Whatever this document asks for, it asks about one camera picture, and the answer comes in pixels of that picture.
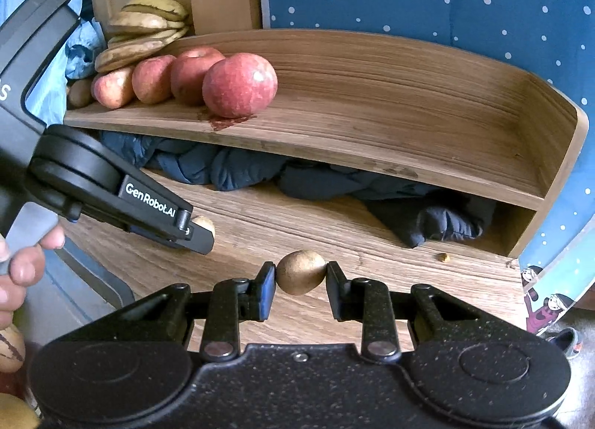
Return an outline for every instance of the dark cloth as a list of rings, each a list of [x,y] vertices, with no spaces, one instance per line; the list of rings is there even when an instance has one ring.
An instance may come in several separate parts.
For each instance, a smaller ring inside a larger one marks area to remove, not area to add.
[[[102,132],[101,141],[134,166],[162,170],[185,184],[232,191],[273,180],[297,199],[351,195],[410,248],[429,239],[475,239],[496,207],[490,199],[417,181],[267,152],[119,132]]]

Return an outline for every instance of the tiled floor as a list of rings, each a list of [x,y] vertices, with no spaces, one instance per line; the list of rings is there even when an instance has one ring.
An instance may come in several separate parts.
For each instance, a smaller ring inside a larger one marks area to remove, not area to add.
[[[572,379],[557,419],[567,429],[595,428],[595,311],[572,308],[553,331],[574,327],[584,335],[581,354],[570,361]]]

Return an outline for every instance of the shoe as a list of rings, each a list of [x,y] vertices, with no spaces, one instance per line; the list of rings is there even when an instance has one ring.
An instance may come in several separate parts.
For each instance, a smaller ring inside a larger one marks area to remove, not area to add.
[[[565,328],[553,337],[548,337],[546,340],[557,345],[564,352],[568,360],[577,357],[582,349],[582,335],[572,327]]]

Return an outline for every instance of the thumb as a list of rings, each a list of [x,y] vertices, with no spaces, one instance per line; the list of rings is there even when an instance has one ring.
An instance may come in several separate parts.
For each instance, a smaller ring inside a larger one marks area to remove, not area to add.
[[[6,261],[8,258],[10,258],[10,249],[8,249],[8,243],[0,234],[0,263]]]

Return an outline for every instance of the handle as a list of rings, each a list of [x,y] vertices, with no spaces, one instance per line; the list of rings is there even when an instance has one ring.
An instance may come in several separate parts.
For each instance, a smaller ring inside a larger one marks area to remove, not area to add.
[[[58,215],[45,207],[26,202],[8,231],[6,242],[11,257],[20,249],[35,246],[58,224]],[[0,275],[8,274],[10,259],[0,263]]]

